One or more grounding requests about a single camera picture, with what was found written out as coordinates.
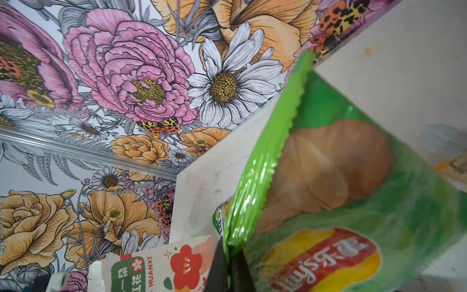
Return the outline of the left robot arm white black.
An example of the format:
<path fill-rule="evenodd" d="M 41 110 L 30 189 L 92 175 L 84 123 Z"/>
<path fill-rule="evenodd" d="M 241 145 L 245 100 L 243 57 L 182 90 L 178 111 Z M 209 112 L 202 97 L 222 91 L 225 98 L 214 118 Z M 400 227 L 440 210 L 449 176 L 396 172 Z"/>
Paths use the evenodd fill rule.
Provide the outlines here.
<path fill-rule="evenodd" d="M 37 277 L 23 292 L 60 292 L 68 282 L 69 272 L 53 273 Z"/>

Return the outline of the green Lays chips bag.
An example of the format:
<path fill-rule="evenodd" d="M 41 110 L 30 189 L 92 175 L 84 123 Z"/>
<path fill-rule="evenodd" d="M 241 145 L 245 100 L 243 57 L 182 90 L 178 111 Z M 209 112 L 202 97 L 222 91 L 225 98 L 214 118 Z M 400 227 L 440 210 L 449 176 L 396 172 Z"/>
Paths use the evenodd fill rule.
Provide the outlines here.
<path fill-rule="evenodd" d="M 467 196 L 313 70 L 304 52 L 223 236 L 257 292 L 392 292 L 467 231 Z"/>

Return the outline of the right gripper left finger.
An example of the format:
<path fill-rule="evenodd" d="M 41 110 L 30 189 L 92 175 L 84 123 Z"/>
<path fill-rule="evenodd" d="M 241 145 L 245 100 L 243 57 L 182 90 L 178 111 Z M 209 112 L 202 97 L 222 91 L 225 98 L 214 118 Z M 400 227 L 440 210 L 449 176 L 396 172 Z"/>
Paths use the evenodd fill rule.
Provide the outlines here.
<path fill-rule="evenodd" d="M 227 261 L 223 248 L 223 241 L 219 240 L 204 292 L 228 292 L 227 277 Z"/>

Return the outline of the white paper bag red flower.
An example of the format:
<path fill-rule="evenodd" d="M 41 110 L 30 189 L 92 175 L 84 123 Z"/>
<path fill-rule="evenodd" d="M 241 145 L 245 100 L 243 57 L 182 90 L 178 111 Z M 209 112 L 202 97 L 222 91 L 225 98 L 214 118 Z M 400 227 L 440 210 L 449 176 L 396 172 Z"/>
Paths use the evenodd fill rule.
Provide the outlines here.
<path fill-rule="evenodd" d="M 94 262 L 89 292 L 202 292 L 214 259 L 211 236 Z"/>

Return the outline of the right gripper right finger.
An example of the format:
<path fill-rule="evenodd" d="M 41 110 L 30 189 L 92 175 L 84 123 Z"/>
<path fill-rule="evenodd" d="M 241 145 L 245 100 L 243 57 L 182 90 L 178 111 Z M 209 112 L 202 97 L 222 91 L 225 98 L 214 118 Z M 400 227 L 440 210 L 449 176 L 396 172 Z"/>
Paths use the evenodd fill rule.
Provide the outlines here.
<path fill-rule="evenodd" d="M 231 259 L 231 279 L 232 292 L 256 292 L 243 250 Z"/>

